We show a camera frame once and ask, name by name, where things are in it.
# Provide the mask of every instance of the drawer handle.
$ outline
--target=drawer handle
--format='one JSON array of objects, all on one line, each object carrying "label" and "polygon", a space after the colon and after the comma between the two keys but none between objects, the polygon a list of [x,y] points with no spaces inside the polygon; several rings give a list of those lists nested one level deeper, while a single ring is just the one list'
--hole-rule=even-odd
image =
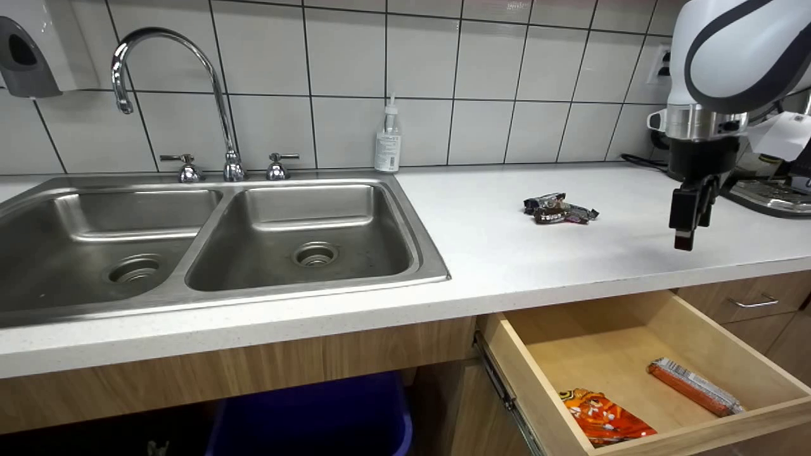
[{"label": "drawer handle", "polygon": [[767,310],[767,306],[778,306],[778,300],[767,300],[767,302],[736,302],[739,310]]}]

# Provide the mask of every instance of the double sink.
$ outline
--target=double sink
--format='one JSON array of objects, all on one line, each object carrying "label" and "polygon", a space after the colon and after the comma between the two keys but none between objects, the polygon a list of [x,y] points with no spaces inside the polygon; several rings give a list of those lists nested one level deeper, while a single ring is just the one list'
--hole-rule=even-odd
[{"label": "double sink", "polygon": [[442,281],[394,177],[52,181],[0,206],[0,324]]}]

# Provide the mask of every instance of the packaged food item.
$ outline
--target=packaged food item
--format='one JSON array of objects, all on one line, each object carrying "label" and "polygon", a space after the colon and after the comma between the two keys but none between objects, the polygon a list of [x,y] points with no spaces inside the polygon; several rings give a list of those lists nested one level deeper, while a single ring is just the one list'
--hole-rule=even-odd
[{"label": "packaged food item", "polygon": [[604,392],[575,389],[560,392],[560,399],[594,447],[609,447],[656,433],[649,424],[612,404]]},{"label": "packaged food item", "polygon": [[649,375],[675,389],[713,415],[736,415],[746,411],[736,396],[666,358],[654,361],[649,364]]}]

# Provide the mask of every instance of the white countertop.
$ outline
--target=white countertop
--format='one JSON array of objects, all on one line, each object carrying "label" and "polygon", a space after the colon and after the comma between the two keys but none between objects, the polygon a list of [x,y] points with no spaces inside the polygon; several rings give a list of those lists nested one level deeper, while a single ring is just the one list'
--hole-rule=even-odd
[{"label": "white countertop", "polygon": [[[811,272],[811,220],[768,218],[730,200],[718,200],[692,254],[675,250],[675,183],[654,171],[432,171],[399,181],[452,281],[0,329],[0,377]],[[27,183],[0,183],[0,199],[21,191]],[[598,209],[601,220],[536,225],[519,209],[544,193],[569,193]]]}]

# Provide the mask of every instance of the faucet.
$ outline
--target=faucet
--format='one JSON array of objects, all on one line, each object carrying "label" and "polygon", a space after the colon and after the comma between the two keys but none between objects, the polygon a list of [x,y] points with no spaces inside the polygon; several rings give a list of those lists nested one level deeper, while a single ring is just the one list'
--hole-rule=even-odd
[{"label": "faucet", "polygon": [[219,71],[213,69],[213,64],[208,62],[208,55],[204,54],[204,49],[198,49],[191,39],[167,30],[167,28],[139,28],[132,30],[130,36],[123,39],[123,44],[117,47],[117,50],[111,54],[111,69],[109,69],[109,79],[111,79],[111,91],[117,96],[117,107],[124,114],[132,114],[132,102],[128,96],[128,85],[124,85],[124,69],[128,69],[128,55],[130,50],[147,40],[147,39],[167,39],[180,44],[184,49],[189,49],[191,54],[195,54],[195,58],[204,64],[204,69],[210,74],[210,86],[213,86],[213,100],[219,102],[219,114],[220,114],[220,124],[224,124],[224,138],[227,138],[227,168],[224,168],[224,181],[244,181],[244,164],[241,164],[241,155],[236,150],[234,142],[234,129],[229,124],[231,114],[229,114],[229,105],[227,105],[227,93],[224,93],[224,85]]}]

